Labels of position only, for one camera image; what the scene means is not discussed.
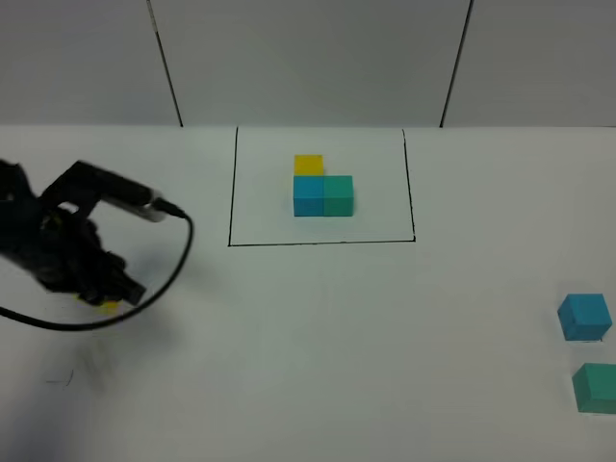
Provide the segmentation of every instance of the black rectangle outline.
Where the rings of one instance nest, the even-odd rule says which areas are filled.
[[[402,129],[402,140],[404,147],[404,167],[406,171],[406,186],[408,187],[408,203],[411,213],[411,226],[413,228],[413,239],[408,240],[390,240],[390,241],[335,241],[325,243],[271,243],[271,244],[231,244],[233,234],[233,205],[235,203],[235,178],[238,166],[238,137],[240,135],[240,126],[235,129],[235,153],[233,156],[233,181],[231,186],[231,211],[229,213],[229,241],[227,247],[277,247],[277,246],[292,246],[292,245],[332,245],[332,244],[400,244],[400,243],[415,243],[417,234],[415,233],[415,218],[413,216],[413,196],[411,194],[411,177],[408,169],[408,153],[406,151],[406,133]]]

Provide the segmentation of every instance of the black cable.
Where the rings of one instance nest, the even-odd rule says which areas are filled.
[[[9,318],[10,320],[13,320],[13,321],[22,322],[24,324],[32,325],[33,327],[39,327],[41,329],[56,330],[56,331],[60,331],[60,332],[84,332],[84,331],[88,331],[88,330],[102,329],[104,327],[109,327],[111,325],[115,325],[115,324],[118,324],[120,322],[127,321],[130,318],[133,318],[134,316],[138,315],[145,308],[147,308],[150,305],[152,305],[161,296],[163,296],[163,294],[167,291],[167,289],[169,287],[171,287],[171,284],[173,284],[173,282],[175,282],[175,279],[180,274],[180,271],[184,267],[184,264],[186,263],[186,259],[189,256],[189,253],[191,251],[191,247],[193,246],[193,237],[194,237],[194,223],[193,223],[193,219],[190,218],[183,210],[181,210],[179,207],[171,204],[170,202],[166,202],[163,199],[157,199],[154,202],[154,204],[152,204],[152,205],[153,205],[154,208],[156,208],[158,210],[161,210],[162,212],[166,212],[169,215],[173,215],[175,217],[179,217],[179,218],[185,219],[186,222],[189,225],[189,236],[188,236],[188,239],[186,241],[186,246],[184,247],[184,251],[182,252],[182,256],[180,257],[180,261],[178,262],[177,266],[173,270],[173,273],[171,274],[171,276],[169,277],[167,282],[165,284],[163,284],[163,287],[161,287],[156,293],[154,293],[144,303],[142,303],[141,305],[136,306],[132,310],[130,310],[130,311],[128,311],[128,312],[126,312],[126,313],[124,313],[122,315],[116,316],[116,317],[111,318],[109,320],[95,321],[95,322],[86,322],[86,323],[79,323],[79,324],[68,324],[68,323],[63,323],[63,322],[43,321],[43,320],[39,320],[37,318],[32,318],[30,316],[26,316],[26,315],[22,315],[20,313],[16,313],[15,311],[9,310],[7,308],[3,308],[1,306],[0,306],[0,316],[3,316],[5,318]]]

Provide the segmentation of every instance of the black wire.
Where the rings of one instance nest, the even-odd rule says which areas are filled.
[[[175,207],[169,203],[166,203],[163,205]],[[184,251],[182,252],[180,261],[178,262],[177,266],[173,270],[173,273],[171,274],[167,282],[163,284],[163,287],[161,287],[156,293],[154,293],[148,300],[146,300],[141,305],[138,305],[132,310],[122,315],[116,316],[115,318],[111,318],[109,320],[86,322],[86,323],[80,323],[80,324],[67,324],[67,323],[62,323],[62,322],[43,321],[37,318],[31,318],[30,316],[16,313],[15,311],[9,310],[7,308],[3,308],[1,306],[0,306],[0,316],[4,316],[5,318],[9,318],[10,320],[13,320],[13,321],[32,325],[33,327],[39,327],[41,329],[47,329],[47,330],[56,330],[60,332],[84,332],[87,330],[102,329],[104,327],[109,327],[111,325],[115,325],[120,322],[127,321],[130,318],[133,318],[134,316],[138,315],[141,311],[143,311],[145,308],[147,308],[152,303],[154,303],[156,300],[158,300],[161,296],[163,296],[163,294],[167,291],[167,289],[171,287],[171,284],[175,282],[175,279],[177,278],[177,276],[180,274],[180,271],[184,267],[184,264],[186,263],[186,259],[189,256],[189,252],[191,251],[191,247],[193,245],[193,237],[194,237],[193,220],[188,215],[186,215],[184,212],[175,213],[172,215],[185,219],[189,225],[189,237],[186,241],[186,246],[184,247]]]

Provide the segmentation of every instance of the block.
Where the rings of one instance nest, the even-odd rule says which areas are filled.
[[[579,412],[616,414],[616,365],[586,363],[573,382]]]
[[[295,176],[293,209],[296,217],[323,216],[323,177]]]
[[[323,175],[323,156],[295,156],[295,176]]]
[[[598,341],[612,325],[601,294],[568,294],[558,318],[568,341]]]
[[[354,207],[353,177],[324,177],[324,208],[326,217],[352,217]]]

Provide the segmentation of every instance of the green cube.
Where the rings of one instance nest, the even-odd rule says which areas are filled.
[[[577,410],[616,414],[616,365],[586,363],[574,374]]]
[[[353,216],[353,177],[325,176],[323,214],[326,217]]]

